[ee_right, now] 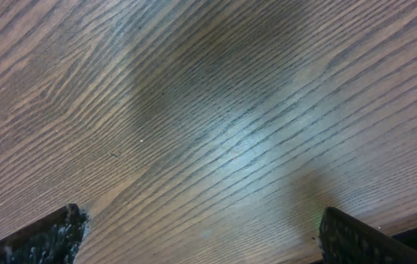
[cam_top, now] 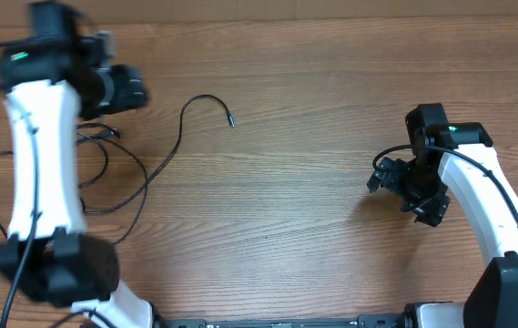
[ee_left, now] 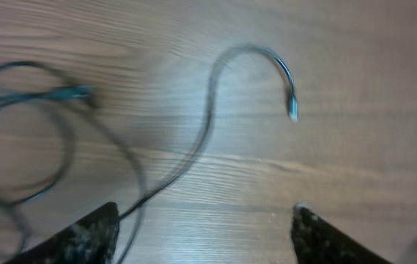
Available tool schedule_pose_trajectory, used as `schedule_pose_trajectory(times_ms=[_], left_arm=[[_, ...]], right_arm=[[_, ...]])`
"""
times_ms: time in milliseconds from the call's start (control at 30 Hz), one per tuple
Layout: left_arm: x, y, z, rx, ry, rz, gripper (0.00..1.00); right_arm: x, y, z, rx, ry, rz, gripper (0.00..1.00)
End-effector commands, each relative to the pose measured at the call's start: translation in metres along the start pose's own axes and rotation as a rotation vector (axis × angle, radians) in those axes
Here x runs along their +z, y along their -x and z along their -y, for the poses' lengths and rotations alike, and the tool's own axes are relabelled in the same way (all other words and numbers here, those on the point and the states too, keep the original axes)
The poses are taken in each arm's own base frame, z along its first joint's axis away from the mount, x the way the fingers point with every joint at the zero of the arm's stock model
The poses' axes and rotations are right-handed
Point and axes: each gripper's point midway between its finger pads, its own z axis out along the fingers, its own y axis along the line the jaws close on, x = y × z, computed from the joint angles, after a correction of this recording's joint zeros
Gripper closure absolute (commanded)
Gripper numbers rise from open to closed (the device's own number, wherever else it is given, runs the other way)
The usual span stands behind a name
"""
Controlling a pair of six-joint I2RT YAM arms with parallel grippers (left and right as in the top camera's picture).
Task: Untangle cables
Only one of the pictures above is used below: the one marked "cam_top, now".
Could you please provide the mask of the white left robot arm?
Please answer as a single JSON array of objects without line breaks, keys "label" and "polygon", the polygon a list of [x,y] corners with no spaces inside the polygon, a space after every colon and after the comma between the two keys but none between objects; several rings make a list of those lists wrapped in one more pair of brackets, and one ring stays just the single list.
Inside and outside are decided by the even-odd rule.
[{"label": "white left robot arm", "polygon": [[141,108],[132,67],[112,65],[112,36],[40,34],[0,57],[15,196],[0,272],[33,302],[100,327],[159,327],[156,308],[122,281],[113,242],[87,231],[76,169],[77,123]]}]

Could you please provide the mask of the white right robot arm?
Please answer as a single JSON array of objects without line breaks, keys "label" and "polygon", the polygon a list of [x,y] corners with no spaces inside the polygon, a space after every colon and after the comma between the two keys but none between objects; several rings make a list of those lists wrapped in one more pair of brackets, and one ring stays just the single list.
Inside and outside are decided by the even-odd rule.
[{"label": "white right robot arm", "polygon": [[485,270],[466,301],[407,307],[403,327],[518,327],[518,197],[503,174],[493,142],[479,123],[411,128],[410,161],[385,149],[372,161],[370,192],[402,198],[402,211],[438,225],[450,191],[479,242]]}]

